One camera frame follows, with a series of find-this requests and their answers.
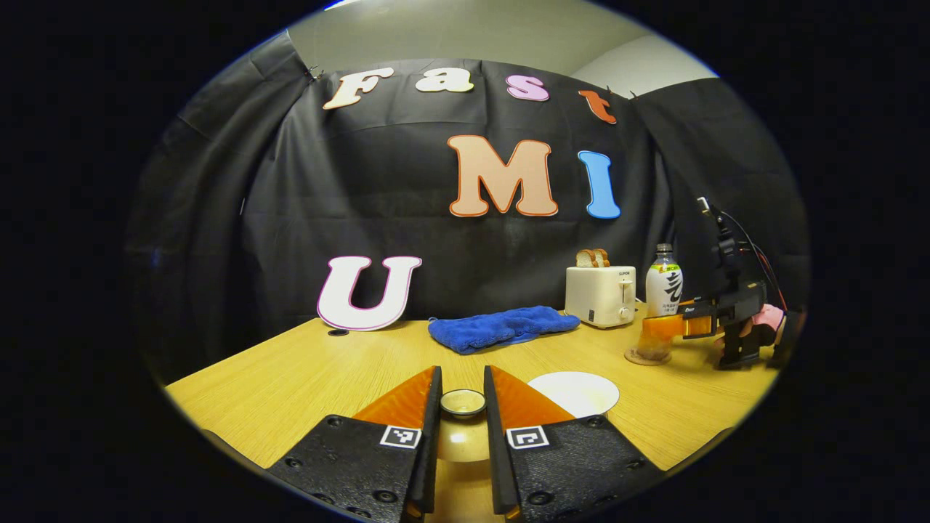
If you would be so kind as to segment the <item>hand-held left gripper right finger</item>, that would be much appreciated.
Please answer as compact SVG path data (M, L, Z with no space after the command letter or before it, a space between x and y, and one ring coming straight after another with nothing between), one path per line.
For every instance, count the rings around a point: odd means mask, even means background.
M605 415L577 418L495 365L484 395L493 509L508 522L581 522L665 479Z

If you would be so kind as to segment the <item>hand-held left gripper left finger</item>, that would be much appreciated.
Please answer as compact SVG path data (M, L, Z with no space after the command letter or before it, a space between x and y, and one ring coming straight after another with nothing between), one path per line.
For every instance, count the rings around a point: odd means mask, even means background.
M359 413L325 415L268 472L353 519L422 522L435 509L441 394L432 365Z

